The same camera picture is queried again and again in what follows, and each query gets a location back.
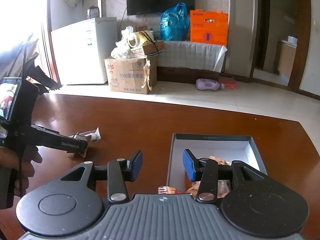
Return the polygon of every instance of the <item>wooden door frame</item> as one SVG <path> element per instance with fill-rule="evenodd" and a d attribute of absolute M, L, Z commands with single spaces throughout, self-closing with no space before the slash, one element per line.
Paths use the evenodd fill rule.
<path fill-rule="evenodd" d="M 42 40 L 44 45 L 45 59 L 49 67 L 51 78 L 55 82 L 60 84 L 56 60 L 54 58 L 52 38 L 51 38 L 52 26 L 51 26 L 50 0 L 44 0 L 40 2 L 45 3 L 45 6 L 44 6 L 45 10 L 41 12 L 41 33 L 42 33 Z"/>
<path fill-rule="evenodd" d="M 258 7 L 258 19 L 261 17 L 261 8 Z M 309 41 L 311 33 L 311 0 L 298 0 L 298 20 L 297 20 L 297 38 L 298 44 L 294 63 L 291 71 L 291 76 L 288 83 L 288 88 L 294 92 L 299 91 L 303 72 L 306 66 Z M 250 78 L 253 77 L 253 71 L 257 60 L 257 46 L 259 42 L 259 29 L 257 28 L 257 37 L 255 40 L 255 49 L 252 61 Z"/>
<path fill-rule="evenodd" d="M 266 43 L 265 43 L 265 48 L 263 48 L 263 52 L 262 52 L 262 58 L 265 59 L 266 58 L 266 52 L 267 52 L 267 45 L 268 45 L 268 37 L 269 37 L 269 23 L 270 23 L 270 0 L 269 2 L 269 12 L 267 15 L 267 19 L 269 20 L 268 22 L 268 36 L 266 37 Z M 262 65 L 263 69 L 264 67 L 264 60 L 263 62 L 261 62 L 261 59 L 258 58 L 258 47 L 259 47 L 259 40 L 260 40 L 260 28 L 261 28 L 261 8 L 262 8 L 262 0 L 258 0 L 258 13 L 257 13 L 257 34 L 256 34 L 256 40 L 255 40 L 255 45 L 254 45 L 254 53 L 253 53 L 253 59 L 252 59 L 252 66 L 251 66 L 251 70 L 250 70 L 250 78 L 253 77 L 253 72 L 254 69 L 256 67 L 258 67 L 258 65 Z"/>

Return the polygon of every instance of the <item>wooden table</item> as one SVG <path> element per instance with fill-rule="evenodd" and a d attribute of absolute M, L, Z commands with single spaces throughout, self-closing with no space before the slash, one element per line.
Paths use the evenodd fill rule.
<path fill-rule="evenodd" d="M 320 236 L 320 158 L 298 122 L 193 106 L 54 94 L 38 98 L 33 122 L 64 135 L 99 127 L 102 139 L 91 143 L 84 159 L 40 147 L 43 163 L 34 163 L 36 174 L 29 190 L 85 160 L 104 165 L 141 149 L 143 167 L 138 180 L 127 183 L 129 194 L 156 193 L 166 184 L 173 133 L 251 135 L 268 175 L 307 200 L 310 215 L 303 236 L 310 240 Z M 105 182 L 98 182 L 97 193 L 105 196 Z M 8 240 L 23 234 L 15 206 L 0 211 L 0 228 Z"/>

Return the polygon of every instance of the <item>round pad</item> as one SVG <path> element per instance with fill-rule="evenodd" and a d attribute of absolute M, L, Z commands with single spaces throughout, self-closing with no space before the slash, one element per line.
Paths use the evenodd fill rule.
<path fill-rule="evenodd" d="M 64 181 L 61 186 L 60 180 L 26 194 L 16 209 L 25 231 L 45 237 L 63 237 L 84 231 L 103 211 L 103 202 L 94 191 L 78 181 Z"/>
<path fill-rule="evenodd" d="M 275 194 L 261 193 L 250 199 L 249 206 L 262 215 L 276 215 L 285 209 L 285 200 Z"/>
<path fill-rule="evenodd" d="M 72 196 L 55 194 L 42 199 L 39 208 L 43 213 L 58 216 L 70 212 L 75 208 L 76 204 L 77 202 Z"/>
<path fill-rule="evenodd" d="M 309 213 L 307 202 L 290 189 L 267 193 L 272 190 L 264 186 L 261 192 L 238 187 L 228 193 L 221 203 L 225 218 L 239 230 L 262 238 L 280 238 L 300 232 Z"/>

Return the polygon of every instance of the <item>purple bottle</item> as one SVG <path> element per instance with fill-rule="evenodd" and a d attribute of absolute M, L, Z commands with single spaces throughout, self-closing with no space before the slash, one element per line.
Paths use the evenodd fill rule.
<path fill-rule="evenodd" d="M 196 81 L 196 87 L 199 90 L 218 90 L 224 89 L 224 84 L 220 84 L 215 80 L 199 78 Z"/>

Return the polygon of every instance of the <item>white refrigerator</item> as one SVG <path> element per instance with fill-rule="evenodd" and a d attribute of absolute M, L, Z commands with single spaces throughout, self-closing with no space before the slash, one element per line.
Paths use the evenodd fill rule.
<path fill-rule="evenodd" d="M 104 59 L 116 47 L 115 17 L 93 18 L 51 32 L 62 85 L 107 82 Z"/>

